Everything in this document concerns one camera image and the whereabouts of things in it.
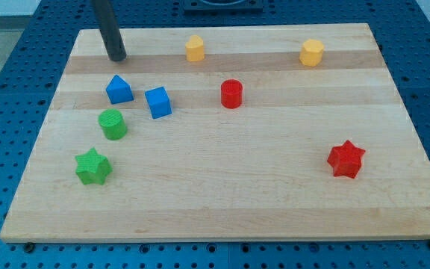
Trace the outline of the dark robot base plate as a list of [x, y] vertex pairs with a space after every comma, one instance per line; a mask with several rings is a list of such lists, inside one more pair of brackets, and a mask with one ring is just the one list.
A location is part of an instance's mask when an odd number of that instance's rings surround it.
[[261, 12], [264, 0], [182, 0], [185, 14]]

